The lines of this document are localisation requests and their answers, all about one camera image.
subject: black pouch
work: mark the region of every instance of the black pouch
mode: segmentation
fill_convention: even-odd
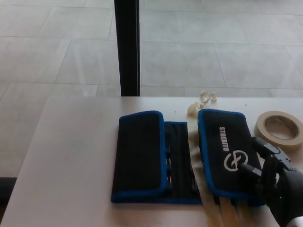
[[[146,111],[119,120],[111,201],[201,204],[186,122]]]
[[[261,169],[242,113],[202,109],[198,114],[205,180],[216,196],[258,201],[255,188],[243,180],[240,163]]]

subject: white printed logo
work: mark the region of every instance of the white printed logo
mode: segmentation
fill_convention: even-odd
[[[228,167],[227,165],[227,161],[229,160],[229,158],[233,156],[233,161],[231,162],[230,164],[230,167]],[[245,161],[244,162],[241,162],[241,163],[247,163],[248,162],[248,156],[247,154],[242,151],[242,150],[235,150],[232,152],[232,154],[228,154],[224,160],[224,167],[225,169],[227,169],[228,171],[231,171],[231,172],[235,172],[235,171],[238,171],[238,162],[242,159],[242,158],[245,158]]]

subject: tiled floor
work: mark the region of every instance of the tiled floor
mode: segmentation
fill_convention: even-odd
[[[140,0],[142,96],[303,96],[302,0]],[[119,96],[113,0],[0,0],[0,176],[46,99]]]

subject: tape roll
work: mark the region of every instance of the tape roll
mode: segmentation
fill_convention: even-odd
[[[287,140],[272,135],[267,130],[270,124],[283,124],[289,129],[292,138]],[[258,117],[255,135],[284,151],[293,151],[299,149],[303,143],[303,124],[288,113],[268,111]]]

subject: robotic hand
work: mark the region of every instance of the robotic hand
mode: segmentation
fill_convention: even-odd
[[[241,164],[240,172],[255,183],[280,227],[303,227],[303,174],[291,165],[282,149],[255,137],[252,147],[265,160],[263,168]]]

